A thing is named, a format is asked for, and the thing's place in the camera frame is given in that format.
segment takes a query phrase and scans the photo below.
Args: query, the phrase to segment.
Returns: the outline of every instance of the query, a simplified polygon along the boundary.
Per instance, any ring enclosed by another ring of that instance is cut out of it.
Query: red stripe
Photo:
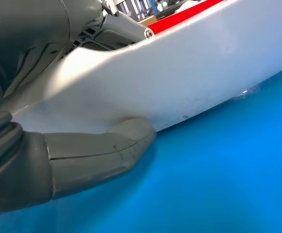
[[[156,22],[154,24],[150,25],[149,28],[152,29],[153,32],[155,34],[163,32],[166,29],[173,27],[178,23],[195,16],[197,14],[199,14],[202,11],[204,11],[206,9],[208,9],[209,7],[219,3],[221,1],[224,1],[224,0],[206,0],[202,3],[200,3],[198,5],[193,6],[189,9],[186,9],[186,10],[184,10],[184,11],[175,14],[175,15],[172,15],[172,16],[166,17],[163,20]]]

